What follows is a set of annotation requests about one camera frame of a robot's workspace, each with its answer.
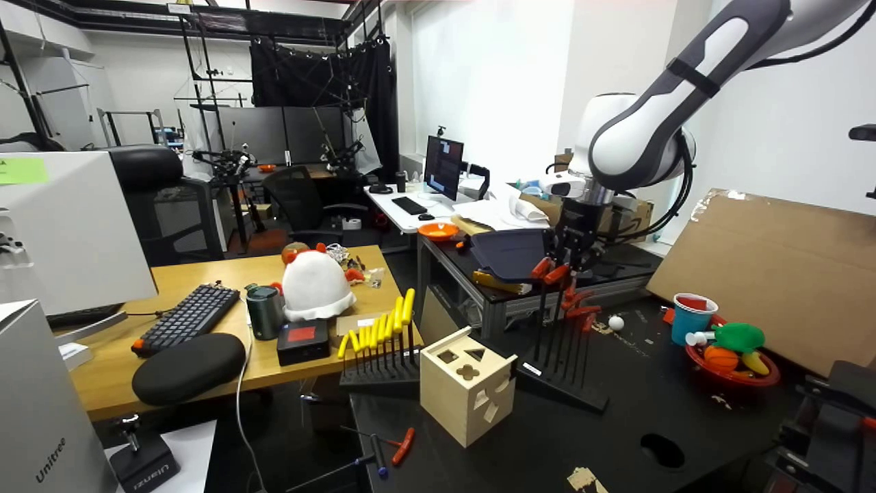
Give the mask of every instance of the green sticky note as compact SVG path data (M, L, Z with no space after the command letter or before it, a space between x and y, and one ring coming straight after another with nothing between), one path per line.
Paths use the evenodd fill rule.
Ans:
M0 185L45 183L49 181L46 164L40 158L4 158L0 156Z

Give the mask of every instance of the unitree logo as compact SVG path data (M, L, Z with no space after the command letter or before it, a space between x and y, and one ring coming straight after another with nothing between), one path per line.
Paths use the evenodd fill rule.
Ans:
M60 452L64 450L64 446L66 444L67 442L62 437L60 439L60 442L58 443L58 446L52 451L51 454L49 454L48 457L46 457L46 465L43 466L43 468L40 469L39 472L36 474L37 482L43 482L46 480L46 476L48 476L49 473L52 472L52 466L55 464L55 462L58 461L58 456L60 455Z

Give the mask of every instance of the mechanical keyboard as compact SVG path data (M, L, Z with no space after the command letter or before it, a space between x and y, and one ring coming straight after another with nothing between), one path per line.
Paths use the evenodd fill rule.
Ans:
M236 289L202 284L135 340L131 351L141 358L148 358L210 332L238 299L240 291Z
M398 205L398 207L401 207L401 209L404 212L407 212L408 214L410 214L412 216L419 216L420 214L426 213L425 207L417 204L416 202L414 202L413 200L411 200L410 198L408 198L406 196L401 196L399 198L393 198L392 203Z

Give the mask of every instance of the black office chair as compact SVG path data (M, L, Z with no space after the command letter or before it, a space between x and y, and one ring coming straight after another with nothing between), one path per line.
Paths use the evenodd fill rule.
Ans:
M164 146L120 146L105 149L112 159L134 229L150 267L177 265L188 261L224 259L222 241L216 229L213 197L208 183L182 175L182 163ZM197 223L165 233L159 220L163 204L196 202ZM195 243L192 251L180 250L181 242Z
M302 241L311 247L317 243L362 247L377 245L380 241L377 230L344 231L341 225L333 225L332 218L336 216L364 219L368 208L359 204L323 206L316 183L303 166L279 169L266 176L262 186L280 212L274 216L284 219L291 227L289 238L293 241Z

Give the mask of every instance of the computer monitor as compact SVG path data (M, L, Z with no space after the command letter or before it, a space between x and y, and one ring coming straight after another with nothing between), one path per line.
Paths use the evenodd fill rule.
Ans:
M450 200L456 200L459 172L463 168L463 143L430 135L426 147L423 182Z
M0 303L56 315L158 294L109 154L0 154L13 160L48 179L0 185Z

